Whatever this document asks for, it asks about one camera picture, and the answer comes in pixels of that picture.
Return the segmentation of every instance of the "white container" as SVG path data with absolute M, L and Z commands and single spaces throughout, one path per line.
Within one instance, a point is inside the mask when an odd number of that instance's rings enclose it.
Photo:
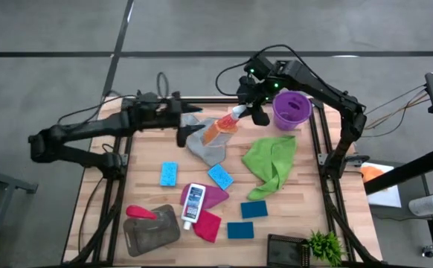
M 187 197 L 185 197 L 184 211 L 182 219 L 184 220 L 184 229 L 190 230 L 192 223 L 196 223 L 202 210 L 203 198 L 205 197 L 205 186 L 190 184 Z
M 417 198 L 408 203 L 411 213 L 417 216 L 433 214 L 433 195 Z

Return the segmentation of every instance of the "artificial plant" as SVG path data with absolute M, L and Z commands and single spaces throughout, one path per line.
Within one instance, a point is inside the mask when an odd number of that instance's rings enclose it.
M 312 232 L 309 246 L 316 259 L 327 260 L 332 267 L 341 265 L 341 257 L 346 254 L 342 251 L 342 245 L 333 232 L 328 234 L 322 234 L 320 231 Z

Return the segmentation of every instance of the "blue sponge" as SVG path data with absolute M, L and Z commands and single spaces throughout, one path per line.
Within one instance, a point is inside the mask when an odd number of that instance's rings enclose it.
M 162 172 L 160 174 L 161 186 L 175 186 L 177 183 L 177 167 L 176 162 L 162 163 Z
M 241 203 L 241 215 L 243 216 L 243 219 L 268 216 L 266 201 L 261 200 L 256 202 Z
M 225 190 L 233 183 L 233 178 L 226 172 L 220 164 L 214 165 L 209 171 L 208 175 L 218 184 L 218 186 Z
M 253 222 L 228 223 L 228 239 L 252 239 L 254 238 Z

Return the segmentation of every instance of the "green microfiber towel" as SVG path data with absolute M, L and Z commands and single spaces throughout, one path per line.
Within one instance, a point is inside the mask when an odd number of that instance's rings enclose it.
M 291 171 L 296 151 L 296 138 L 260 138 L 242 158 L 246 167 L 265 184 L 253 189 L 249 200 L 261 200 L 280 190 Z

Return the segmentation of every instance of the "concrete floor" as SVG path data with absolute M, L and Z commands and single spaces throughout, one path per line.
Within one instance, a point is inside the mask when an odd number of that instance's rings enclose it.
M 126 0 L 0 1 L 0 51 L 112 51 L 125 5 Z M 275 43 L 299 51 L 433 51 L 433 0 L 136 0 L 123 50 L 246 51 Z M 217 95 L 217 73 L 243 60 L 121 59 L 112 88 L 130 94 L 153 91 L 154 76 L 165 71 L 172 90 L 187 96 Z M 83 169 L 65 162 L 35 164 L 26 141 L 61 115 L 97 103 L 110 62 L 0 58 L 0 171 L 39 183 L 35 196 L 17 192 L 13 199 L 0 235 L 0 267 L 60 262 Z M 433 71 L 433 57 L 313 57 L 307 63 L 368 109 L 424 83 L 423 75 Z M 228 73 L 221 87 L 234 91 L 240 74 Z M 394 103 L 371 118 L 401 105 Z M 390 135 L 362 138 L 358 151 L 374 159 L 407 162 L 433 150 L 428 106 L 410 109 Z M 396 124 L 394 119 L 365 134 L 384 133 Z M 75 145 L 88 148 L 89 141 Z M 374 221 L 385 261 L 433 267 L 433 259 L 419 254 L 429 243 L 425 222 Z

